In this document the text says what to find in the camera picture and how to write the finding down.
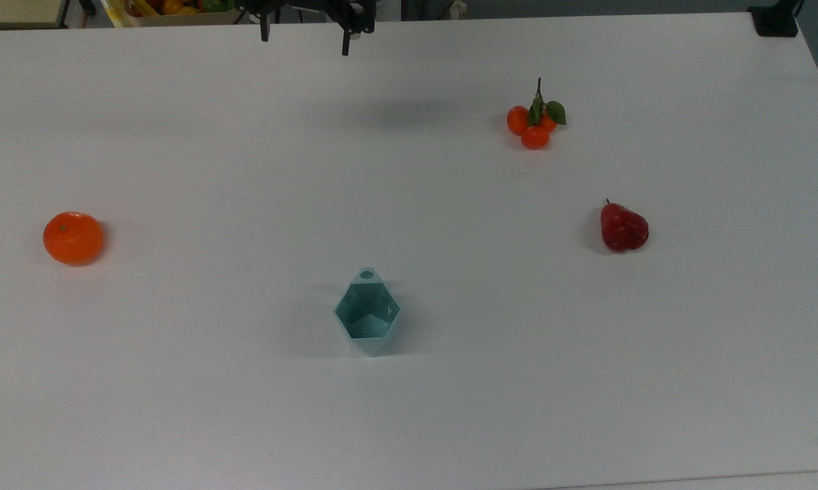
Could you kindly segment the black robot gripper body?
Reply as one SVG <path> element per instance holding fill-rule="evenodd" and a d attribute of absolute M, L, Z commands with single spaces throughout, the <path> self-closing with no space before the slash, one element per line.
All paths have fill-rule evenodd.
<path fill-rule="evenodd" d="M 326 18 L 340 25 L 342 30 L 354 34 L 372 33 L 375 30 L 377 3 L 375 1 L 237 1 L 235 8 L 247 13 L 249 18 L 274 15 L 282 7 L 290 5 L 324 12 Z"/>

